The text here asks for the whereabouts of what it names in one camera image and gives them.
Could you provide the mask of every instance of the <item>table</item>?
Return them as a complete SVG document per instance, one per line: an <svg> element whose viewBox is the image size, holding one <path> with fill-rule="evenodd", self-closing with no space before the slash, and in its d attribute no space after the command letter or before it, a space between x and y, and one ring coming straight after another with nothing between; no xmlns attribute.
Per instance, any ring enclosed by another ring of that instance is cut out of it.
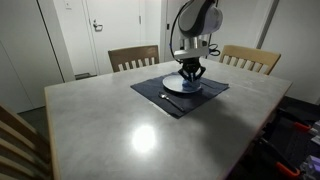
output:
<svg viewBox="0 0 320 180"><path fill-rule="evenodd" d="M291 82L201 59L203 77L230 88L180 119L130 85L176 62L45 88L56 179L223 179Z"/></svg>

